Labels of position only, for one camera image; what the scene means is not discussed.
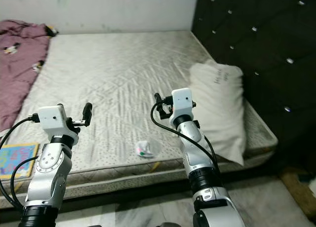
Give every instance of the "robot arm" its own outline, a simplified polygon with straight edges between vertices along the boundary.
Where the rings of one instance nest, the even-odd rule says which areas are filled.
[[[20,227],[55,226],[72,166],[71,149],[79,139],[80,128],[75,126],[88,126],[91,110],[92,105],[87,103],[82,120],[72,121],[66,117],[61,104],[40,108],[39,122],[50,143],[44,145],[35,162],[35,174],[28,188]]]
[[[172,96],[162,100],[156,93],[155,98],[159,105],[171,106],[170,113],[160,118],[169,118],[170,125],[184,135],[179,138],[183,143],[183,164],[193,192],[196,211],[193,217],[194,227],[244,227],[235,205],[222,185],[217,164],[199,147],[206,148],[207,143],[198,122],[193,121],[192,108],[196,104],[192,101],[190,89],[173,90],[171,94]],[[157,110],[160,115],[163,114],[162,106],[157,107]]]

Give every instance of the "floor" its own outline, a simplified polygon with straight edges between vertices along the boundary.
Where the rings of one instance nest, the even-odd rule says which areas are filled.
[[[276,177],[240,181],[228,184],[226,188],[247,227],[315,227]],[[156,227],[163,222],[174,222],[191,227],[193,213],[191,194],[182,192],[62,213],[56,226]],[[17,225],[17,222],[6,223],[0,227]]]

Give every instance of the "white pillow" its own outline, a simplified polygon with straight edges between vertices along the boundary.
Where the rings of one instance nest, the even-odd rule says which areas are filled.
[[[243,165],[246,136],[243,126],[242,71],[208,60],[190,68],[194,119],[216,154]]]

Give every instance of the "upholstered headboard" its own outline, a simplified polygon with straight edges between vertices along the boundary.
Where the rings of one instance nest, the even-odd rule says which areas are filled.
[[[245,97],[281,147],[306,140],[316,125],[316,0],[197,0],[192,31],[217,62],[243,70]]]

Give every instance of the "bed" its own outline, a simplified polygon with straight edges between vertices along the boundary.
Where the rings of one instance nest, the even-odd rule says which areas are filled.
[[[183,180],[178,138],[150,121],[153,94],[167,96],[187,87],[189,68],[210,58],[189,31],[58,35],[17,121],[58,103],[67,116],[78,118],[86,102],[93,104],[91,125],[81,130],[73,148],[65,198]],[[245,165],[222,160],[222,172],[258,166],[277,146],[276,136],[246,100],[244,106]],[[141,140],[153,145],[154,158],[135,154]],[[29,142],[47,142],[39,124],[25,123],[9,139]],[[17,179],[19,198],[24,199],[30,179]],[[3,196],[0,207],[9,207]]]

